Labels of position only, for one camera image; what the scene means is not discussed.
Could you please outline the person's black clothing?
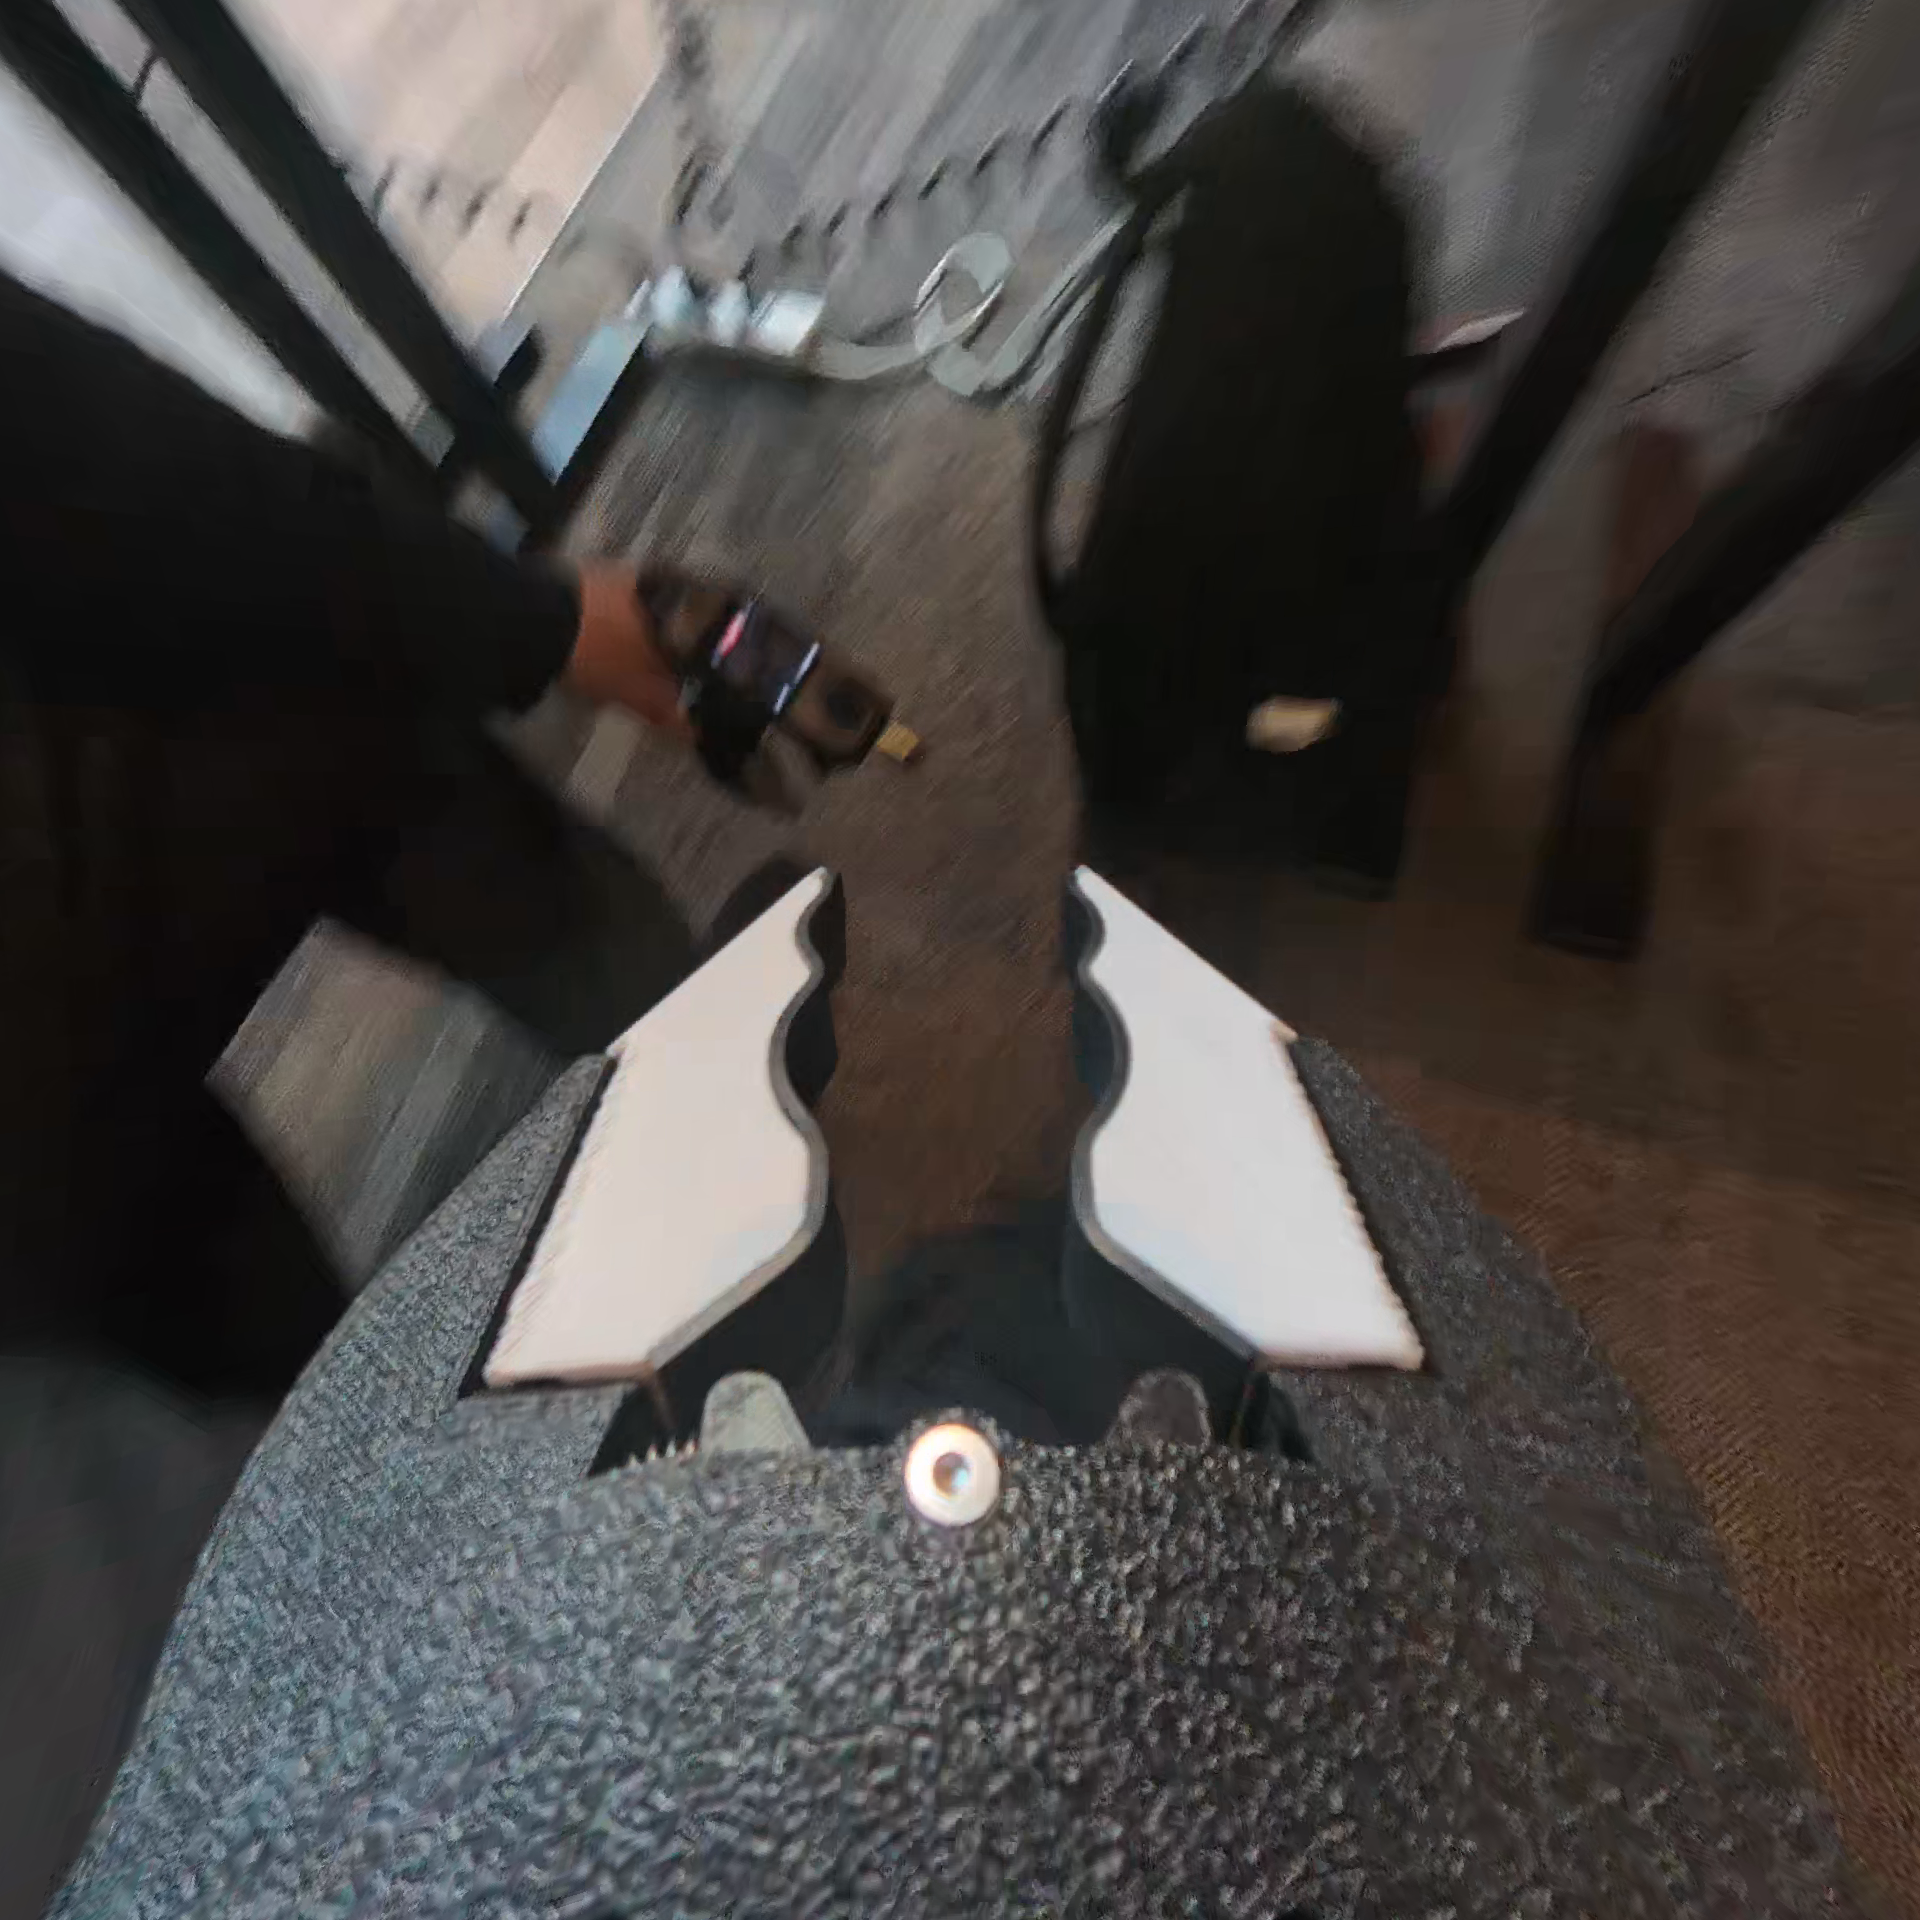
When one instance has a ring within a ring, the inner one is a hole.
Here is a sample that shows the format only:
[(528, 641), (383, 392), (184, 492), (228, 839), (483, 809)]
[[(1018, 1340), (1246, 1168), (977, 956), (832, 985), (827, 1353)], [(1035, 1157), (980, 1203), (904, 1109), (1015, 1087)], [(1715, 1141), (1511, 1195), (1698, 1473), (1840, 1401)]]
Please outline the person's black clothing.
[(335, 1257), (210, 1087), (313, 921), (580, 1058), (795, 879), (767, 860), (695, 939), (476, 719), (5, 696), (5, 1354), (266, 1399), (341, 1323)]

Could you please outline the black desk leg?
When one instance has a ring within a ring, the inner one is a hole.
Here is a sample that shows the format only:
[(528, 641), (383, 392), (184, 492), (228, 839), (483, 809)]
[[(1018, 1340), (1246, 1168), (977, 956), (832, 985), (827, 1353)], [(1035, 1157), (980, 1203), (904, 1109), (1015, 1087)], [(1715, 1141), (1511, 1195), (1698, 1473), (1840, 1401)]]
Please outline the black desk leg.
[(316, 266), (415, 376), (466, 465), (518, 507), (528, 535), (557, 535), (560, 484), (510, 401), (493, 392), (228, 7), (128, 3), (128, 14)]
[(1466, 599), (1670, 246), (1819, 9), (1693, 3), (1677, 51), (1558, 255), (1546, 310), (1522, 322), (1520, 352), (1432, 513), (1443, 609)]
[(1623, 959), (1654, 906), (1673, 681), (1916, 447), (1916, 363), (1829, 379), (1787, 410), (1611, 616), (1532, 890), (1549, 948)]

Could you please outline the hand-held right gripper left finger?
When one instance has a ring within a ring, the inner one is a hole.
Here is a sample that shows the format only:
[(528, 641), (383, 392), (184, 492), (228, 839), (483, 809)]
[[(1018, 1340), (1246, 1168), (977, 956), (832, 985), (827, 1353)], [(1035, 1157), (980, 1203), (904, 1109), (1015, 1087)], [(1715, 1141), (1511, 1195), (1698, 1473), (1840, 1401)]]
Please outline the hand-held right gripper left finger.
[(605, 1054), (483, 1389), (663, 1384), (831, 1246), (844, 881), (807, 869)]

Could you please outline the person's left hand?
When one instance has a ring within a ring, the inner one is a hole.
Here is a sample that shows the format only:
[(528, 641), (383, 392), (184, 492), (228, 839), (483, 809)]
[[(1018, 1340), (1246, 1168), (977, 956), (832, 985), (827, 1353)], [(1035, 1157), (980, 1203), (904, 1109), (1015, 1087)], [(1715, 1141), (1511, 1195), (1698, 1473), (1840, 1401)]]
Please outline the person's left hand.
[(594, 708), (624, 708), (653, 733), (682, 738), (682, 686), (641, 601), (638, 573), (620, 561), (580, 561), (576, 594), (580, 629), (563, 686)]

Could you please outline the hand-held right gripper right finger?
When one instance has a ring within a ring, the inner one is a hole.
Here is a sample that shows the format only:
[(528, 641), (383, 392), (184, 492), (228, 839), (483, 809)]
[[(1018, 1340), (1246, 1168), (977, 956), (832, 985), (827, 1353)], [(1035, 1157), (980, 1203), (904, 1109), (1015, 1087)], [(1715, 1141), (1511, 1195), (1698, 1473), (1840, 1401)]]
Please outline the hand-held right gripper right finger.
[(1301, 1034), (1093, 869), (1067, 874), (1073, 1255), (1237, 1365), (1424, 1373)]

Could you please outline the person's left forearm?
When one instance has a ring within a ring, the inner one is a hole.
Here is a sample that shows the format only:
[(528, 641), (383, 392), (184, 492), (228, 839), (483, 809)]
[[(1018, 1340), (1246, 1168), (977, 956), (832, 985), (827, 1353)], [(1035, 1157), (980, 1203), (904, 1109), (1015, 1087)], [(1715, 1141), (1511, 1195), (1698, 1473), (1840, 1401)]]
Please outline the person's left forearm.
[(528, 708), (582, 594), (5, 277), (5, 671), (88, 708)]

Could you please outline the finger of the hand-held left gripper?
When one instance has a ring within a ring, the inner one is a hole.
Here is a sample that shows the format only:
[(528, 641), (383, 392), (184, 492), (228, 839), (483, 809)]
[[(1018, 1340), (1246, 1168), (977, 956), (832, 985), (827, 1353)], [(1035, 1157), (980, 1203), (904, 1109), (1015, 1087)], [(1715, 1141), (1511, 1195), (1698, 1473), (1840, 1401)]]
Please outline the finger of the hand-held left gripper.
[(861, 763), (893, 725), (893, 696), (861, 674), (809, 674), (809, 757), (824, 771)]

